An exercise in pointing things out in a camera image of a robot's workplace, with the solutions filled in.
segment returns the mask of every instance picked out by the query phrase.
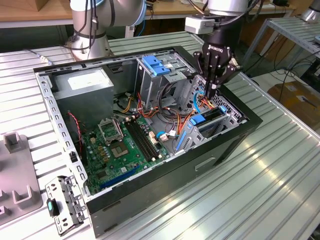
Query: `ram slot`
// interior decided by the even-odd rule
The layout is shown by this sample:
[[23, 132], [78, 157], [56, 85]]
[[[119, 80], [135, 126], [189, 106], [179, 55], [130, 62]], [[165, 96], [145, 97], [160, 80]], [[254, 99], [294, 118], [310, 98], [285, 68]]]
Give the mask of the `ram slot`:
[[147, 162], [152, 161], [152, 158], [156, 158], [158, 156], [156, 150], [142, 132], [139, 124], [136, 122], [126, 122], [124, 125]]

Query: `green circuit board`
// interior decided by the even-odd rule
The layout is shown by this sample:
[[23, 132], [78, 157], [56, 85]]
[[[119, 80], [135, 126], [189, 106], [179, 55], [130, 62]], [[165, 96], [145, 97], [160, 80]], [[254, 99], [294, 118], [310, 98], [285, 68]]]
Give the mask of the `green circuit board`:
[[[143, 117], [138, 118], [136, 123], [146, 133], [151, 131]], [[82, 134], [87, 159], [87, 163], [83, 165], [88, 176], [87, 186], [91, 194], [100, 192], [103, 184], [117, 179], [117, 177], [121, 178], [121, 176], [133, 171], [134, 174], [142, 172], [169, 157], [166, 149], [162, 145], [157, 145], [158, 148], [154, 146], [154, 149], [161, 158], [148, 162], [124, 123], [121, 122], [119, 126], [123, 140], [112, 142], [110, 145], [106, 144], [104, 136], [110, 137], [117, 133], [112, 124], [104, 126], [104, 136], [98, 126], [94, 130]]]

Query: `sticker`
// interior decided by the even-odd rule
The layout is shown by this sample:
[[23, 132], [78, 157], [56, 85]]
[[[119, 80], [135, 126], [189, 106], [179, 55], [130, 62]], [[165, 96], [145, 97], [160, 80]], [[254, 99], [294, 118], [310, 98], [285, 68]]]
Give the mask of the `sticker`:
[[72, 90], [83, 89], [98, 84], [107, 84], [110, 86], [110, 81], [100, 72], [92, 72], [80, 76], [72, 76], [68, 79]]
[[305, 100], [308, 100], [305, 96], [296, 96], [301, 102], [305, 102]]
[[286, 88], [289, 89], [289, 91], [291, 91], [291, 92], [297, 91], [297, 89], [295, 88], [295, 86], [292, 86], [292, 85], [286, 85]]
[[122, 171], [123, 173], [125, 173], [125, 172], [127, 171], [126, 167], [125, 167], [125, 166], [122, 167], [122, 168], [121, 168], [121, 171]]
[[169, 132], [169, 135], [174, 137], [174, 136], [176, 135], [176, 131], [175, 131], [175, 130], [171, 130], [171, 131]]

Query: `motherboard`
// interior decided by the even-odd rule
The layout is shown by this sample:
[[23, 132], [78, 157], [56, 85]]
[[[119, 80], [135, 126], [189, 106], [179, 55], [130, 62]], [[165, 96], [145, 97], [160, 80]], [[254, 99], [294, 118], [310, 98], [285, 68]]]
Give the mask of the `motherboard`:
[[169, 158], [166, 149], [152, 136], [143, 117], [130, 122], [112, 119], [83, 133], [82, 155], [86, 158], [83, 163], [91, 194]]

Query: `slotted aluminum surface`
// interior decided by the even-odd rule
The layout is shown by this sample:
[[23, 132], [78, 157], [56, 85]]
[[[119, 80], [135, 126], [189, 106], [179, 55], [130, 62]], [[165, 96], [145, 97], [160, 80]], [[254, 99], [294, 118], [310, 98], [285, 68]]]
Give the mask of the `slotted aluminum surface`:
[[320, 51], [315, 37], [320, 35], [320, 23], [307, 23], [298, 17], [271, 18], [267, 25], [310, 53]]
[[[117, 54], [201, 41], [186, 32], [110, 41]], [[55, 64], [73, 61], [62, 47], [36, 49]], [[69, 170], [53, 132], [26, 51], [0, 54], [0, 134], [27, 135], [45, 203], [45, 184]], [[227, 161], [100, 239], [307, 239], [320, 222], [319, 137], [275, 105], [244, 75], [227, 84], [262, 119]], [[0, 226], [0, 239], [59, 239], [45, 205]], [[90, 222], [61, 239], [94, 239]]]

